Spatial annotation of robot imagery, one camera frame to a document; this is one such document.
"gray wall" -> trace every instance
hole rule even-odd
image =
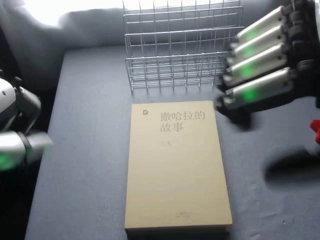
[[[242,25],[248,26],[285,2],[242,0]],[[122,8],[69,12],[59,19],[58,27],[52,27],[35,20],[23,0],[0,0],[0,25],[32,91],[57,86],[66,50],[124,44]]]

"silver wire basket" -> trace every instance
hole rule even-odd
[[[136,87],[214,86],[230,54],[228,43],[243,29],[240,0],[147,2],[143,6],[139,0],[138,9],[130,10],[123,2],[131,92]]]

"beige book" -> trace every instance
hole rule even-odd
[[[213,102],[133,104],[127,233],[231,224]]]

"table surface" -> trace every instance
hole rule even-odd
[[[213,101],[209,84],[130,92],[124,46],[66,53],[49,126],[54,147],[41,163],[26,240],[125,240],[131,106]],[[320,183],[267,184],[265,166],[286,149],[316,150],[312,98],[256,114],[242,132],[216,113],[232,240],[317,240]]]

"metal wire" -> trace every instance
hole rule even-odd
[[[131,91],[210,83],[223,72],[226,49],[241,27],[240,0],[208,0],[207,4],[126,9],[123,2],[125,65]]]

